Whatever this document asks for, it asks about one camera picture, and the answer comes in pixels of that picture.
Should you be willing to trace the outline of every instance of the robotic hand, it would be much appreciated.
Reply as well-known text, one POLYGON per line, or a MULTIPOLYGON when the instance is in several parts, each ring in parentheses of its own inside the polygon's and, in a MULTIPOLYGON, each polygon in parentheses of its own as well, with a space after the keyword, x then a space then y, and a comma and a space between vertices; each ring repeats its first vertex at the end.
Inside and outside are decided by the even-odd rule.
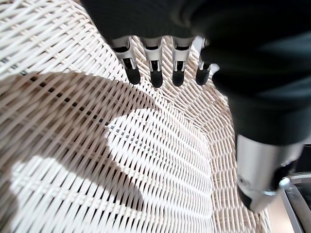
POLYGON ((197 83, 220 67, 237 148, 239 195, 258 212, 284 185, 311 132, 311 2, 306 0, 82 0, 100 33, 140 81, 129 36, 140 37, 151 81, 162 85, 161 37, 173 37, 173 83, 180 86, 194 36, 207 38, 197 83))

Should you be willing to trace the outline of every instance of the white wicker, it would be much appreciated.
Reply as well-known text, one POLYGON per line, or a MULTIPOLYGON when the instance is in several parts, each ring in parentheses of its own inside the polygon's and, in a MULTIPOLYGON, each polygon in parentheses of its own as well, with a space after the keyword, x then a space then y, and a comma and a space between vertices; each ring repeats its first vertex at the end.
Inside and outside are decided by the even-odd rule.
POLYGON ((226 98, 124 69, 88 15, 68 0, 0 5, 0 230, 3 232, 270 232, 235 185, 226 98))

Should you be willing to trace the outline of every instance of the black fingertip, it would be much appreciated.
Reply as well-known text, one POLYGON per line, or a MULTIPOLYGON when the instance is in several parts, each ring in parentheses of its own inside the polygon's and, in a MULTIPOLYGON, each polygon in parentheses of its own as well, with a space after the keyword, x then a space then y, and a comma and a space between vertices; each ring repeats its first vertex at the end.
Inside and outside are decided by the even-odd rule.
POLYGON ((159 87, 162 86, 162 84, 163 84, 163 76, 162 76, 162 72, 161 71, 150 72, 150 77, 151 77, 151 84, 154 87, 159 88, 159 87))
POLYGON ((131 84, 139 84, 140 83, 140 73, 138 68, 136 69, 125 69, 127 78, 131 84))
POLYGON ((184 72, 178 70, 173 71, 173 84, 175 86, 181 86, 184 82, 184 72))
POLYGON ((208 74, 209 72, 206 70, 197 70, 195 81, 198 85, 203 86, 208 81, 208 74))

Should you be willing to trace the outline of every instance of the black robotic glove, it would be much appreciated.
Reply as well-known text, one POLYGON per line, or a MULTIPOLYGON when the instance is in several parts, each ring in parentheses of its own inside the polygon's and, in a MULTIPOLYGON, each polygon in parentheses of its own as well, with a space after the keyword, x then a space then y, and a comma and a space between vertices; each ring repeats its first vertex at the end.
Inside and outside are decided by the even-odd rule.
MULTIPOLYGON (((252 211, 264 208, 311 132, 311 1, 82 2, 116 52, 115 39, 129 35, 143 40, 172 35, 180 50, 189 49, 192 41, 182 38, 207 38, 209 46, 201 56, 204 63, 220 67, 213 82, 228 96, 233 117, 240 197, 252 211)), ((150 44, 145 47, 160 47, 156 40, 150 44)), ((182 72, 178 64, 177 73, 182 72)), ((159 70, 157 65, 150 67, 159 70)), ((152 78, 153 84, 160 86, 158 80, 152 78)), ((137 78, 130 81, 139 83, 137 78)), ((181 77, 173 82, 181 85, 181 77)))

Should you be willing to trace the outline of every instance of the wicker weave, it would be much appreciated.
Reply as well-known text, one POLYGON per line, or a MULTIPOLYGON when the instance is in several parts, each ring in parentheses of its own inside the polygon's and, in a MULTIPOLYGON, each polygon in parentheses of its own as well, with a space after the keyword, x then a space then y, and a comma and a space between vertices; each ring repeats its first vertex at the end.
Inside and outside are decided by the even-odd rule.
POLYGON ((67 0, 0 5, 0 229, 3 232, 270 232, 238 199, 230 113, 212 82, 163 86, 124 69, 67 0))

